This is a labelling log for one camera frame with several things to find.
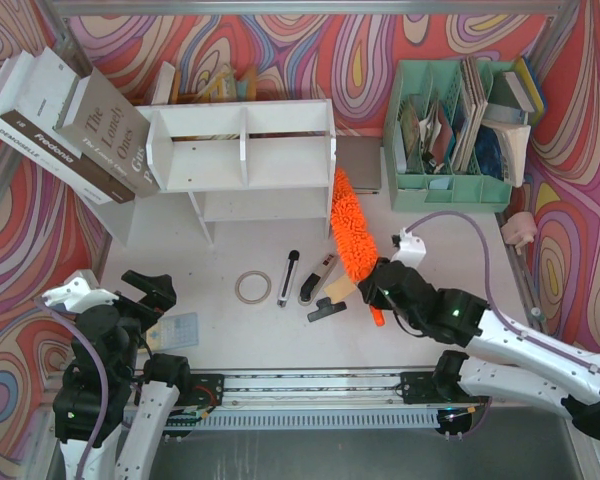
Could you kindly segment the orange microfiber duster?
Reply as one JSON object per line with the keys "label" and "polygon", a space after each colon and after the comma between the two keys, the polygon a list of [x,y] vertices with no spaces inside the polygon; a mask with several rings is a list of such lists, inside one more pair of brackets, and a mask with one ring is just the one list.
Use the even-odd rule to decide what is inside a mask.
{"label": "orange microfiber duster", "polygon": [[330,224],[345,275],[357,287],[372,274],[380,256],[358,197],[340,167],[334,173]]}

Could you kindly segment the white black utility knife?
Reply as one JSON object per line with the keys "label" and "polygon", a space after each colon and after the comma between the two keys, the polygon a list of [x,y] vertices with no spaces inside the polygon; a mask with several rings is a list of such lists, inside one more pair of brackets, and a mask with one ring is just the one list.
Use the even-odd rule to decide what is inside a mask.
{"label": "white black utility knife", "polygon": [[284,308],[290,298],[299,257],[300,253],[298,250],[291,250],[287,257],[283,277],[281,279],[277,295],[277,305],[280,308]]}

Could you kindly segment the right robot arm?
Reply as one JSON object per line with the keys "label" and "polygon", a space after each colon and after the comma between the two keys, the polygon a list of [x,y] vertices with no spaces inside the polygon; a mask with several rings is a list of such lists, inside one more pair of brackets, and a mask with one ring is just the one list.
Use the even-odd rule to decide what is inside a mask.
{"label": "right robot arm", "polygon": [[381,259],[359,289],[422,336],[447,345],[431,387],[448,401],[499,397],[551,411],[600,441],[600,354],[564,344],[416,269]]}

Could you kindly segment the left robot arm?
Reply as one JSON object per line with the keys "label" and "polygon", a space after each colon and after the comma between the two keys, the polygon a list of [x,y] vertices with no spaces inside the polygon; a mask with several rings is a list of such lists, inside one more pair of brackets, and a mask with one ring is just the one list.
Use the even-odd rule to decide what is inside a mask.
{"label": "left robot arm", "polygon": [[152,353],[135,374],[144,333],[176,304],[171,277],[129,270],[122,279],[143,298],[101,288],[90,270],[42,295],[72,335],[73,359],[53,401],[69,479],[148,478],[166,420],[193,386],[182,356]]}

